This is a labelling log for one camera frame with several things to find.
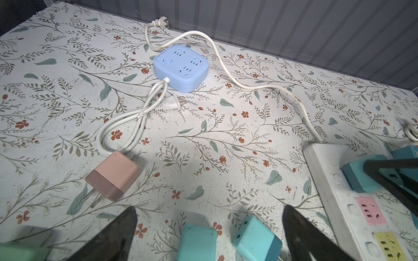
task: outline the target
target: pink power adapter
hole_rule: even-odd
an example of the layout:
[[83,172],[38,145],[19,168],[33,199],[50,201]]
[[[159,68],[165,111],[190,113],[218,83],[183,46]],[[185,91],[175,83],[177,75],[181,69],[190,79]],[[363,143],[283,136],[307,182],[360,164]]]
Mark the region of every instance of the pink power adapter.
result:
[[87,175],[86,181],[93,187],[93,190],[84,197],[83,201],[86,201],[97,190],[101,196],[91,204],[92,208],[102,199],[102,196],[116,202],[140,173],[139,167],[132,160],[119,151],[114,151]]

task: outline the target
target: corrugated metal panel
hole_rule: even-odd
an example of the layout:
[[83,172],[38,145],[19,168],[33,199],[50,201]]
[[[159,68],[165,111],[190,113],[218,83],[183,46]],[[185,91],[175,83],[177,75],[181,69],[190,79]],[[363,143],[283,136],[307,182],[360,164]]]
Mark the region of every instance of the corrugated metal panel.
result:
[[413,90],[418,0],[76,0],[143,21]]

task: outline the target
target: floral tablecloth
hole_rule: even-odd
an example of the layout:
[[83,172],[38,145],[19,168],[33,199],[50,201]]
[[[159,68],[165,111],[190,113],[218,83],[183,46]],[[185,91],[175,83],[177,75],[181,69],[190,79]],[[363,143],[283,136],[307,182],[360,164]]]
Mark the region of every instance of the floral tablecloth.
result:
[[[302,154],[313,136],[298,105],[269,89],[237,88],[212,47],[193,36],[179,43],[208,58],[208,77],[184,94],[180,111],[148,116],[141,142],[127,153],[143,172],[123,198],[89,208],[94,195],[83,204],[91,189],[84,177],[104,160],[97,130],[142,106],[157,81],[158,53],[143,32],[144,23],[59,2],[0,38],[0,241],[47,246],[48,260],[62,260],[134,205],[130,259],[175,260],[188,222],[217,230],[217,260],[241,261],[230,242],[242,220],[255,215],[284,240],[286,204],[335,241]],[[151,40],[178,34],[153,28]],[[399,148],[405,124],[417,122],[410,91],[217,44],[241,82],[288,88],[327,142],[359,157]],[[105,144],[117,149],[133,126],[115,129]],[[410,212],[391,194],[377,195],[417,258]],[[286,244],[281,257],[289,259]]]

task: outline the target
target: white power strip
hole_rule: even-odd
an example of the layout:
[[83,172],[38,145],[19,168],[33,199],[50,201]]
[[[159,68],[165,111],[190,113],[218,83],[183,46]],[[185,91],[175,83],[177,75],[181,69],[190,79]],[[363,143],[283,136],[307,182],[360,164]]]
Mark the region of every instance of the white power strip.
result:
[[338,244],[346,253],[358,261],[412,260],[376,195],[350,188],[341,167],[358,159],[352,150],[316,143],[303,154]]

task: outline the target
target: orange flower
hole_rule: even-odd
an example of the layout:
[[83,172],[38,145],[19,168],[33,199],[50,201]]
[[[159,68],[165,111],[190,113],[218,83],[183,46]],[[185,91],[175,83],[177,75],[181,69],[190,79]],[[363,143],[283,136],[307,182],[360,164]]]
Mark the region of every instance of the orange flower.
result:
[[27,126],[29,126],[29,123],[27,123],[26,122],[26,120],[24,119],[23,121],[21,121],[21,122],[16,122],[16,128],[19,128],[19,129],[23,129],[23,127],[27,127]]
[[148,141],[148,138],[145,138],[145,139],[141,140],[141,142],[142,142],[142,144],[144,144],[144,145],[146,145],[146,144],[150,143],[150,142]]
[[26,210],[22,215],[17,215],[16,219],[18,219],[18,224],[20,225],[23,221],[28,221],[29,217],[27,217],[27,215],[29,214],[29,211]]
[[218,236],[222,235],[222,226],[220,224],[214,222],[212,227],[217,231]]
[[139,238],[143,238],[144,234],[147,233],[148,228],[142,228],[142,223],[138,225],[139,230],[135,230],[135,236],[138,235]]
[[180,196],[179,196],[180,193],[181,193],[181,191],[177,191],[177,193],[176,193],[176,190],[173,190],[174,195],[172,195],[171,198],[172,199],[179,199],[180,198]]
[[117,131],[115,131],[115,132],[112,132],[112,137],[111,137],[111,139],[112,139],[112,140],[115,140],[115,139],[120,139],[120,136],[122,136],[122,133],[120,132],[120,130],[117,130]]
[[225,163],[225,162],[227,162],[227,159],[225,158],[225,156],[221,156],[220,158],[219,158],[219,161],[222,163],[222,165]]

